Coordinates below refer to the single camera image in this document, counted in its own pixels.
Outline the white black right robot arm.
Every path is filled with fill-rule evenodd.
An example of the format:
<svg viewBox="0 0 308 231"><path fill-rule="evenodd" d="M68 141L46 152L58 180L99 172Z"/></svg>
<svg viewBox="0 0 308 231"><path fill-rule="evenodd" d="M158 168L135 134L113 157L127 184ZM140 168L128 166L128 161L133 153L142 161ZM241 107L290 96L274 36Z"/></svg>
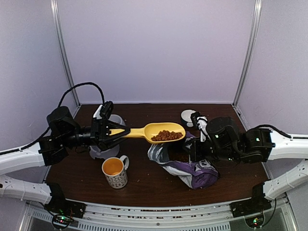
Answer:
<svg viewBox="0 0 308 231"><path fill-rule="evenodd" d="M200 131L194 143L198 157L208 155L215 160L236 163L259 163L276 159L300 159L301 162L281 176L256 185L247 209L257 212L282 193L308 180L308 137L287 134L272 125L259 125L240 133L231 117L216 117L207 120L199 113L191 115L193 126Z"/></svg>

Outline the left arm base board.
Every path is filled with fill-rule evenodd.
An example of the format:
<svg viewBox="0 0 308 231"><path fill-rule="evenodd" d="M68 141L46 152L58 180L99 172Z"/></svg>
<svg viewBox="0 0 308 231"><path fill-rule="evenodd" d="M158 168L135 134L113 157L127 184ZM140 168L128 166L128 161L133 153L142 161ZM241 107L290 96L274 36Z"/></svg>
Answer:
<svg viewBox="0 0 308 231"><path fill-rule="evenodd" d="M84 203L70 200L64 200L63 202L50 201L48 204L41 203L41 205L51 214L53 227L59 230L68 228L75 219L83 218L86 209Z"/></svg>

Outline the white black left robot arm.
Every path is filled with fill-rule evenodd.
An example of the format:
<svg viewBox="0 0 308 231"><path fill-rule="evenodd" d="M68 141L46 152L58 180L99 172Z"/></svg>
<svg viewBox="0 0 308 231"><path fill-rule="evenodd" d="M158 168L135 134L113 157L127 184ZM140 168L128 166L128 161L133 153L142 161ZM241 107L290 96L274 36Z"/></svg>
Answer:
<svg viewBox="0 0 308 231"><path fill-rule="evenodd" d="M68 149L96 146L100 151L111 149L122 141L130 128L109 120L110 113L99 107L91 125L81 127L68 107L60 106L47 116L49 128L37 140L0 153L1 197L30 200L51 205L59 214L69 210L61 187L56 183L32 183L14 179L9 173L31 168L48 167L60 163L68 156Z"/></svg>

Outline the yellow plastic scoop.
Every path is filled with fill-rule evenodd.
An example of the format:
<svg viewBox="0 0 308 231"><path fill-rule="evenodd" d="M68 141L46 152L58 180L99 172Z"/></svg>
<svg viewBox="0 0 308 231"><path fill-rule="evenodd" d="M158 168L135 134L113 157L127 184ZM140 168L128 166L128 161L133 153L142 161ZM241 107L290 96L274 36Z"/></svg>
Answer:
<svg viewBox="0 0 308 231"><path fill-rule="evenodd" d="M151 137L157 135L160 131L168 130L174 132L181 132L183 136L178 140L171 140L171 141L152 141ZM112 132L120 132L120 129L113 129ZM149 123L142 128L130 128L130 133L125 136L125 138L144 138L151 144L159 144L165 142L173 142L179 141L183 139L186 135L186 131L184 127L178 123L173 122L160 122L160 123Z"/></svg>

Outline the right arm base board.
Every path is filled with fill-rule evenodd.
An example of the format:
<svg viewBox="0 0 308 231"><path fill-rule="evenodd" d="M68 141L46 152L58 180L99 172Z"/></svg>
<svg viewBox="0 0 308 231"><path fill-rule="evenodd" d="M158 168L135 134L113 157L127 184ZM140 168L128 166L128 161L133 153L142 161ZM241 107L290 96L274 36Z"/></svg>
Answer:
<svg viewBox="0 0 308 231"><path fill-rule="evenodd" d="M231 203L230 209L234 218L243 217L248 227L257 229L265 225L264 211L271 209L271 202L251 198Z"/></svg>

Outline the purple pet food bag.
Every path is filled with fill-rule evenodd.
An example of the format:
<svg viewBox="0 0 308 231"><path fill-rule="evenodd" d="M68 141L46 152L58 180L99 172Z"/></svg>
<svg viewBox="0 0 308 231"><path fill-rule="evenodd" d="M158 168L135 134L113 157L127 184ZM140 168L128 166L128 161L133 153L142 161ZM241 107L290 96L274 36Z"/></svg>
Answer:
<svg viewBox="0 0 308 231"><path fill-rule="evenodd" d="M190 151L191 140L195 138L190 132L186 132L185 138L180 141L152 144L147 155L151 161L156 162L165 171L177 176L191 189L204 189L218 181L220 173L208 159L199 162L170 161L169 153L187 153Z"/></svg>

